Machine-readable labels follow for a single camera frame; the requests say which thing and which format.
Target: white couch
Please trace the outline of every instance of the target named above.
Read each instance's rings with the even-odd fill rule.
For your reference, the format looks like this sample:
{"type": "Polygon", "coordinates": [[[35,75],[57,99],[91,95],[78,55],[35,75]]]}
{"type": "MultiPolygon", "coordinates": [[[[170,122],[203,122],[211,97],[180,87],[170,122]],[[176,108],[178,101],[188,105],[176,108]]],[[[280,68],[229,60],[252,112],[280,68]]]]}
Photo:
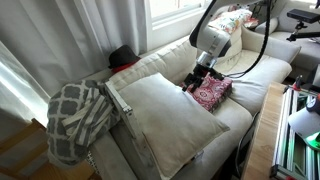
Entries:
{"type": "MultiPolygon", "coordinates": [[[[287,41],[286,39],[290,37],[291,33],[294,32],[298,21],[293,18],[287,17],[287,12],[292,9],[300,9],[303,11],[313,12],[320,14],[319,9],[311,9],[314,3],[300,2],[300,1],[287,1],[280,14],[271,19],[270,22],[270,36],[276,39],[287,41]]],[[[315,22],[313,24],[304,23],[305,26],[308,26],[306,29],[302,29],[299,32],[320,32],[319,23],[315,22]]],[[[259,25],[256,29],[256,32],[264,34],[265,32],[265,23],[259,25]]],[[[292,72],[289,74],[289,77],[296,78],[299,75],[302,75],[303,80],[306,81],[309,73],[320,64],[320,44],[312,42],[309,38],[297,39],[292,41],[292,44],[300,45],[301,52],[291,63],[292,72]]]]}
{"type": "MultiPolygon", "coordinates": [[[[262,35],[244,27],[238,28],[232,35],[232,47],[225,57],[219,59],[215,69],[224,74],[246,70],[258,57],[263,38],[262,35]]],[[[243,77],[233,79],[232,94],[212,114],[229,126],[230,130],[209,143],[199,161],[182,169],[172,179],[207,180],[213,177],[237,147],[252,122],[252,116],[260,110],[270,82],[282,82],[287,77],[291,71],[290,63],[299,50],[300,46],[269,39],[262,60],[243,77]]],[[[192,47],[185,37],[142,58],[130,68],[113,75],[109,81],[120,91],[139,79],[159,72],[169,81],[179,85],[186,75],[192,72],[197,54],[197,49],[192,47]]],[[[104,78],[104,73],[100,72],[87,79],[104,78]]],[[[132,166],[136,164],[132,163],[132,160],[137,160],[137,157],[128,158],[126,155],[130,154],[128,144],[132,141],[130,138],[121,137],[125,132],[114,129],[117,127],[90,148],[102,178],[159,179],[143,175],[150,170],[148,167],[143,169],[132,166]]]]}

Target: gray patterned blanket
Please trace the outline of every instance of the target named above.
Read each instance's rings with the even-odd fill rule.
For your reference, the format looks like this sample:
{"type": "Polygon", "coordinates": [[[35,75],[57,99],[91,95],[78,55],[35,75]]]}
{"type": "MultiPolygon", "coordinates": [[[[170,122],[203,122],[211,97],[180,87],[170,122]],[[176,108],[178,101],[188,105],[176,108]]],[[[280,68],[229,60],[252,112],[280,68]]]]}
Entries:
{"type": "Polygon", "coordinates": [[[83,161],[88,147],[120,120],[113,107],[103,84],[83,80],[65,85],[49,102],[50,162],[69,168],[83,161]]]}

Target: curtain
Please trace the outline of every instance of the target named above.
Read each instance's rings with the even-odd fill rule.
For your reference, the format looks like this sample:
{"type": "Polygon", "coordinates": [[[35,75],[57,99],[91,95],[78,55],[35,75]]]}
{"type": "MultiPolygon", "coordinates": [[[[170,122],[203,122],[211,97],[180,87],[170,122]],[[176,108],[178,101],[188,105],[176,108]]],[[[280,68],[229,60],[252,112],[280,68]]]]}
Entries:
{"type": "Polygon", "coordinates": [[[121,45],[129,45],[136,54],[145,52],[144,3],[1,0],[0,41],[12,54],[0,64],[0,110],[26,119],[43,106],[43,116],[49,98],[62,86],[108,69],[110,53],[121,45]]]}
{"type": "Polygon", "coordinates": [[[136,54],[147,51],[144,0],[82,0],[81,2],[102,49],[115,50],[127,44],[136,54]]]}
{"type": "Polygon", "coordinates": [[[43,124],[47,123],[49,96],[1,41],[0,89],[2,118],[4,115],[24,120],[36,118],[43,124]]]}

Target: white pillow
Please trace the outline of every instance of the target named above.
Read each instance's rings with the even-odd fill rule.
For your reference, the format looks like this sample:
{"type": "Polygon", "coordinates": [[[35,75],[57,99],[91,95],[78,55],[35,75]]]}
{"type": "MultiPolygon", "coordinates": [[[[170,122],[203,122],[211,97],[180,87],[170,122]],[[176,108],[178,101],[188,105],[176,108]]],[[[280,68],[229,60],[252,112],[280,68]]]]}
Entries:
{"type": "Polygon", "coordinates": [[[172,178],[197,152],[229,130],[160,73],[126,86],[119,94],[133,109],[163,179],[172,178]]]}
{"type": "Polygon", "coordinates": [[[157,72],[171,82],[179,84],[195,66],[197,48],[190,45],[188,37],[179,39],[161,50],[140,59],[129,68],[110,77],[116,90],[157,72]]]}

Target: table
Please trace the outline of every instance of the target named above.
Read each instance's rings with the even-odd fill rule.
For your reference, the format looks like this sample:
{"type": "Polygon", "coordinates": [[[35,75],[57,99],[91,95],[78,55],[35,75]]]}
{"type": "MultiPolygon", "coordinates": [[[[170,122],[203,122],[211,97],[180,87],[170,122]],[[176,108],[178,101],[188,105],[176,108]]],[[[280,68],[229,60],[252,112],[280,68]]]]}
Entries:
{"type": "Polygon", "coordinates": [[[271,83],[245,161],[243,180],[269,179],[285,85],[271,83]]]}

